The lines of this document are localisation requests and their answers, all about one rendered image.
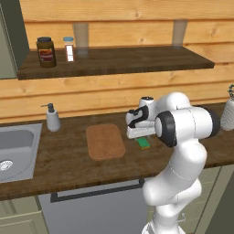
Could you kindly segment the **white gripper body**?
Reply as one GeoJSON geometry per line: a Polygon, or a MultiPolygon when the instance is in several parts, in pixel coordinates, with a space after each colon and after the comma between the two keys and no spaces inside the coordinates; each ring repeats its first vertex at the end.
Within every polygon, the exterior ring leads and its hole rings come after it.
{"type": "Polygon", "coordinates": [[[144,128],[131,128],[127,127],[127,137],[129,139],[135,139],[139,137],[145,137],[155,134],[154,127],[144,127],[144,128]]]}

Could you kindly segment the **green and yellow sponge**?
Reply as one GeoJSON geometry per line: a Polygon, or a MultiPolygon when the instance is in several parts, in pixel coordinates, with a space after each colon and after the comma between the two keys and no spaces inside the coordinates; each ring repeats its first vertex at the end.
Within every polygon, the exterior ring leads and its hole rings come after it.
{"type": "Polygon", "coordinates": [[[143,149],[148,149],[150,147],[150,143],[145,137],[140,137],[136,139],[136,142],[139,144],[140,148],[143,149]]]}

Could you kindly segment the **brown wooden cutting board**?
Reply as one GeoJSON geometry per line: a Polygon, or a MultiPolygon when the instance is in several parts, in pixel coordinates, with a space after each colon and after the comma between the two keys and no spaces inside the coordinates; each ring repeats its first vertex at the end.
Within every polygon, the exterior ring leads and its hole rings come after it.
{"type": "Polygon", "coordinates": [[[86,137],[89,156],[94,161],[120,158],[125,154],[121,132],[113,123],[89,126],[86,137]]]}

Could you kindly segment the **dark wooden shelf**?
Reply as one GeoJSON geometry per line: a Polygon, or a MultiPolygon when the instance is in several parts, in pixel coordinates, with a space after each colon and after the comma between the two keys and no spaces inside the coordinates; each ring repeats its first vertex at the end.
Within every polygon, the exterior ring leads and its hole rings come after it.
{"type": "Polygon", "coordinates": [[[184,47],[92,48],[67,62],[65,50],[55,52],[57,66],[41,68],[36,51],[30,51],[18,71],[19,80],[36,80],[188,69],[213,69],[215,63],[184,47]]]}

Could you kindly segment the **grey soap dispenser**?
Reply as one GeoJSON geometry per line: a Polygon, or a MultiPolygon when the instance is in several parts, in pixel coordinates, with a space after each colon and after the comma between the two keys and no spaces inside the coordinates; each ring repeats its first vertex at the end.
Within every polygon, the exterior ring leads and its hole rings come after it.
{"type": "Polygon", "coordinates": [[[47,127],[51,132],[57,132],[60,129],[60,119],[59,113],[54,109],[54,105],[50,102],[44,104],[47,107],[46,117],[47,117],[47,127]]]}

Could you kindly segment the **silver box grater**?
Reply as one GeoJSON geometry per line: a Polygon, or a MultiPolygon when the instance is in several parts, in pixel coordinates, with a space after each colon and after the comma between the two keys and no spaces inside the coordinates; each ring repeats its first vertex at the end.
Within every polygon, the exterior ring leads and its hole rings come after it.
{"type": "Polygon", "coordinates": [[[234,130],[234,84],[229,86],[228,93],[229,99],[225,104],[220,120],[220,126],[225,131],[234,130]]]}

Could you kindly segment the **grey dishwasher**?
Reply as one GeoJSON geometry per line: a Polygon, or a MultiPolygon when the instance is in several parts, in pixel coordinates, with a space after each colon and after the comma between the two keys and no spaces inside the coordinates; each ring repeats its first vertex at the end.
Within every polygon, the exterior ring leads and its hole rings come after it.
{"type": "MultiPolygon", "coordinates": [[[[56,193],[63,197],[135,185],[138,180],[56,193]]],[[[49,234],[141,234],[146,224],[148,206],[144,201],[143,188],[57,203],[51,203],[50,196],[38,197],[49,234]]]]}

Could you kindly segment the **olive green base cabinet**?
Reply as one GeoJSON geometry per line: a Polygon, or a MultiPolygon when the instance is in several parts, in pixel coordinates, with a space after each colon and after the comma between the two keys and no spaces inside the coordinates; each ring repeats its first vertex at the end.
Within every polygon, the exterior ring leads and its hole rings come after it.
{"type": "Polygon", "coordinates": [[[49,234],[38,197],[0,201],[0,234],[49,234]]]}
{"type": "Polygon", "coordinates": [[[146,203],[154,206],[154,214],[142,233],[205,234],[207,225],[198,226],[205,215],[210,222],[233,171],[234,165],[203,169],[191,186],[183,188],[174,197],[165,197],[176,191],[174,185],[167,188],[163,195],[165,200],[149,201],[145,195],[146,203]]]}

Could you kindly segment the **clear spice shaker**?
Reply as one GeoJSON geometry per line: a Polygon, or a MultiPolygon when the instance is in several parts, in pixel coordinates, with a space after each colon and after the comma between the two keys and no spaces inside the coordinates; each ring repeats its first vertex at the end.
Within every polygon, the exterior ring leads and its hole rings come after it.
{"type": "Polygon", "coordinates": [[[65,45],[65,50],[66,50],[67,62],[73,62],[74,61],[74,47],[73,47],[74,39],[73,37],[64,37],[63,41],[65,45]]]}

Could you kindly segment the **dark brown jar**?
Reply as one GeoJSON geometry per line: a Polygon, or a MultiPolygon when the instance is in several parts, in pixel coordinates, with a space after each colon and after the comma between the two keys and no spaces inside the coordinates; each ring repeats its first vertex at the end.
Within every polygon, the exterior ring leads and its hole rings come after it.
{"type": "Polygon", "coordinates": [[[54,43],[50,37],[37,39],[37,53],[42,68],[54,68],[57,66],[54,43]]]}

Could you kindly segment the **steel sink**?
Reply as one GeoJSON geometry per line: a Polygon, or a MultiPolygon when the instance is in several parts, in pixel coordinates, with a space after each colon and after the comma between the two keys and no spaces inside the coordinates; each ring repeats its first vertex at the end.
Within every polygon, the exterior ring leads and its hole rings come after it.
{"type": "Polygon", "coordinates": [[[0,183],[33,178],[42,124],[0,127],[0,183]]]}

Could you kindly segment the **grey shelf bracket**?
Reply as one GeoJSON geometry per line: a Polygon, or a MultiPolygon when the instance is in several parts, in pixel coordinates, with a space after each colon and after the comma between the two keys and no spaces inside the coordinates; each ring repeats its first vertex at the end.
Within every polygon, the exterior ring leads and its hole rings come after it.
{"type": "Polygon", "coordinates": [[[86,23],[75,23],[73,33],[79,56],[87,56],[89,53],[89,25],[86,23]]]}
{"type": "Polygon", "coordinates": [[[173,24],[172,46],[181,48],[186,34],[186,19],[175,19],[173,24]]]}

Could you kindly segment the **olive green wall cabinet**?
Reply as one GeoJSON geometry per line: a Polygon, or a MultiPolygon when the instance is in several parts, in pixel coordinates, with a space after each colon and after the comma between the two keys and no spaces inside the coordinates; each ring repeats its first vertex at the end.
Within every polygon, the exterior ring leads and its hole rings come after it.
{"type": "Polygon", "coordinates": [[[15,79],[28,53],[19,0],[0,0],[0,80],[15,79]]]}

